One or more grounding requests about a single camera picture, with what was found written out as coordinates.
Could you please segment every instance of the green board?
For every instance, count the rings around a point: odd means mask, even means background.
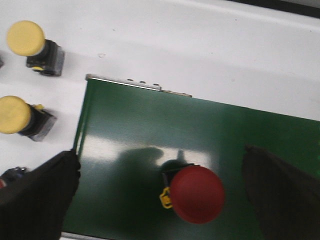
[[[112,240],[262,240],[241,175],[246,144],[320,177],[318,121],[89,78],[75,138],[80,185],[63,231]],[[161,172],[185,163],[223,182],[224,208],[209,223],[185,222],[162,207]]]

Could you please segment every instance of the white surface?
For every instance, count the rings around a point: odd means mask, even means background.
[[[320,20],[223,0],[3,0],[0,96],[58,117],[44,139],[0,135],[0,172],[36,168],[73,140],[87,73],[320,121]],[[24,67],[6,31],[31,20],[66,51],[62,77]]]

